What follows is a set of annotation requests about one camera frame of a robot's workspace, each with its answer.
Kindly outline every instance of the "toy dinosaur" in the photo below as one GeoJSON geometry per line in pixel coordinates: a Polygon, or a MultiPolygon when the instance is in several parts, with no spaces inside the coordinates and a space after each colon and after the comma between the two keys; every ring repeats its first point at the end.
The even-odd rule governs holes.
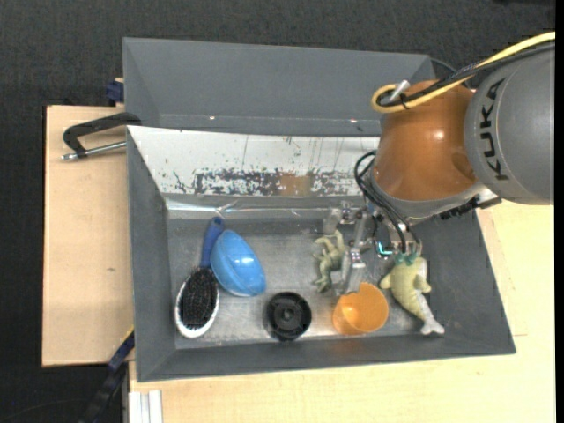
{"type": "Polygon", "coordinates": [[[427,260],[421,256],[398,255],[396,264],[380,282],[381,288],[391,288],[391,293],[400,305],[423,321],[421,333],[444,334],[444,328],[434,319],[423,293],[429,293],[427,283],[427,260]]]}
{"type": "Polygon", "coordinates": [[[330,273],[332,271],[338,270],[341,267],[343,257],[346,253],[345,241],[343,239],[343,234],[338,230],[331,235],[325,235],[321,238],[315,240],[317,244],[323,244],[325,248],[320,254],[314,254],[314,257],[319,260],[319,274],[320,277],[314,282],[317,286],[317,292],[323,293],[331,288],[332,281],[330,273]]]}

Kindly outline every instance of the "dark carpet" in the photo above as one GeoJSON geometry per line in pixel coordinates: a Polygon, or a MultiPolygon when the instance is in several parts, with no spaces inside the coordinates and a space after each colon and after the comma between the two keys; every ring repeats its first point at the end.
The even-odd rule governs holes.
{"type": "MultiPolygon", "coordinates": [[[[105,376],[40,367],[42,107],[107,105],[123,36],[418,52],[460,67],[554,28],[555,0],[0,0],[0,422],[75,421],[105,376]]],[[[104,420],[120,420],[119,402],[104,420]]]]}

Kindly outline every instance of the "orange plastic cup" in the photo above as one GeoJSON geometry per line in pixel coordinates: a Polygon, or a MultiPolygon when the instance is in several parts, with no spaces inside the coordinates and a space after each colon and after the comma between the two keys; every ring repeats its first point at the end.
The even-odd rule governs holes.
{"type": "Polygon", "coordinates": [[[344,294],[333,310],[333,326],[343,335],[379,330],[388,320],[388,302],[377,286],[360,284],[358,293],[344,294]]]}

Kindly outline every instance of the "yellow cable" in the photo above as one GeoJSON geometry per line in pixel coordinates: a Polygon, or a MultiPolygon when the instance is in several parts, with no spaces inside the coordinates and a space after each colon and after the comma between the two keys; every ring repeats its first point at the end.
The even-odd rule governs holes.
{"type": "MultiPolygon", "coordinates": [[[[526,48],[530,48],[533,47],[535,45],[541,44],[543,42],[548,42],[548,41],[554,41],[556,39],[556,32],[550,32],[550,33],[544,33],[544,34],[540,34],[538,36],[534,36],[528,40],[525,41],[521,41],[518,42],[517,44],[505,48],[504,50],[502,50],[501,52],[490,56],[489,58],[487,58],[486,60],[482,61],[481,63],[478,63],[478,66],[483,66],[485,64],[489,64],[489,63],[493,63],[495,61],[501,60],[503,58],[507,58],[508,56],[514,55],[522,50],[525,50],[526,48]]],[[[419,97],[418,99],[412,100],[411,102],[409,102],[409,104],[407,105],[407,108],[413,108],[413,107],[417,107],[418,105],[428,102],[431,99],[434,99],[435,97],[437,97],[438,95],[441,95],[445,92],[447,92],[449,89],[454,88],[455,86],[461,85],[464,81],[472,78],[473,75],[470,75],[469,77],[466,78],[462,78],[454,83],[451,83],[450,85],[446,85],[442,88],[439,88],[429,94],[426,94],[424,96],[419,97]]],[[[379,105],[377,103],[378,99],[380,98],[381,95],[383,95],[384,93],[387,93],[389,91],[392,91],[396,89],[396,85],[384,85],[382,86],[380,89],[378,89],[372,96],[372,99],[370,100],[370,104],[372,105],[372,108],[380,113],[397,113],[398,111],[404,111],[406,109],[406,107],[404,107],[403,104],[399,104],[399,105],[394,105],[392,107],[384,107],[382,105],[379,105]]]]}

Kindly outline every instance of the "green toy dinosaur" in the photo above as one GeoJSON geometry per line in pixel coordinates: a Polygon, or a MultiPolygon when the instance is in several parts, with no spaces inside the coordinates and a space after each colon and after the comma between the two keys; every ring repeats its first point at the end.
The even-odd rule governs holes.
{"type": "Polygon", "coordinates": [[[321,255],[314,254],[314,257],[319,260],[320,275],[319,279],[316,280],[314,284],[317,286],[317,292],[323,293],[329,290],[333,285],[330,273],[341,268],[341,263],[346,253],[346,246],[343,234],[338,230],[335,230],[331,235],[318,238],[315,240],[315,243],[325,246],[321,255]]]}

